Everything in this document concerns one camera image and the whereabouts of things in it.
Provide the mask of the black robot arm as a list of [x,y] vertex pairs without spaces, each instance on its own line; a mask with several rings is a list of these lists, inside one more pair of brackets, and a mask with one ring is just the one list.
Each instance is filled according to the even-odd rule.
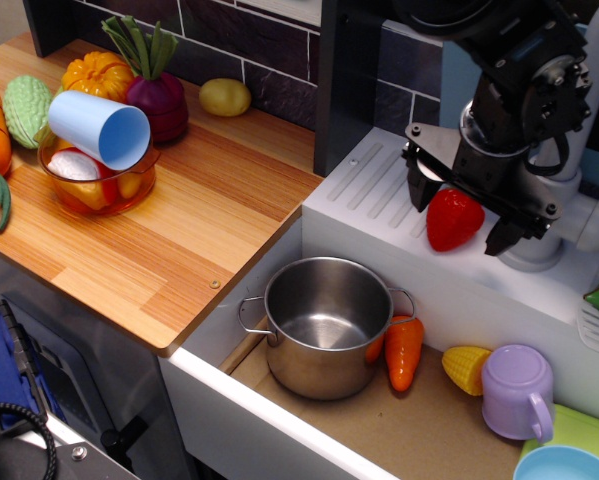
[[418,211],[449,184],[498,216],[486,254],[542,238],[561,205],[543,184],[591,111],[586,41],[556,1],[397,1],[415,32],[453,41],[480,68],[457,129],[411,123],[403,156]]

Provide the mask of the black metal gripper body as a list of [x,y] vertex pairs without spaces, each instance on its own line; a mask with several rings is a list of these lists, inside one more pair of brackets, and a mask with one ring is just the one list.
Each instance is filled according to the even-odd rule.
[[530,147],[495,146],[468,103],[455,129],[413,122],[405,130],[402,156],[420,160],[447,184],[524,230],[521,239],[541,239],[562,209],[530,171]]

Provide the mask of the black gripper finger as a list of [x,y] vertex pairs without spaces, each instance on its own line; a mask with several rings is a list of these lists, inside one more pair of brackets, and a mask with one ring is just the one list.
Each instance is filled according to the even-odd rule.
[[517,224],[500,218],[486,238],[485,254],[498,256],[514,246],[523,236],[524,230]]
[[422,212],[440,189],[440,178],[420,160],[408,160],[407,166],[411,203]]

